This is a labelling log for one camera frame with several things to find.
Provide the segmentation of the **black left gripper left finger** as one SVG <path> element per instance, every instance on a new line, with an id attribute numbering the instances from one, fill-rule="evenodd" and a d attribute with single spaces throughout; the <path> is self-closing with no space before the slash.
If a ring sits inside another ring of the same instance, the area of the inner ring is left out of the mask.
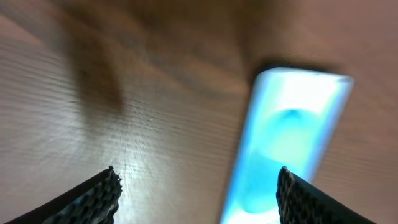
<path id="1" fill-rule="evenodd" d="M 113 166 L 6 224 L 113 224 L 122 194 Z"/>

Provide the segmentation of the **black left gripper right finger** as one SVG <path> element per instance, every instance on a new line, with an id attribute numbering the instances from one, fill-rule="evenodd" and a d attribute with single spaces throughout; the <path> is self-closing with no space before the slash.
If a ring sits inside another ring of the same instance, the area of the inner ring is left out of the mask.
<path id="1" fill-rule="evenodd" d="M 281 224 L 374 224 L 283 166 L 276 192 Z"/>

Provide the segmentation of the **blue screen Galaxy smartphone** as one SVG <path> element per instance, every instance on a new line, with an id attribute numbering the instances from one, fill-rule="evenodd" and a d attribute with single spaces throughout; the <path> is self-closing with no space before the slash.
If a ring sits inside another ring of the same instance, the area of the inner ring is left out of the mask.
<path id="1" fill-rule="evenodd" d="M 279 222 L 279 171 L 314 178 L 353 85 L 348 75 L 292 67 L 256 77 L 221 224 Z"/>

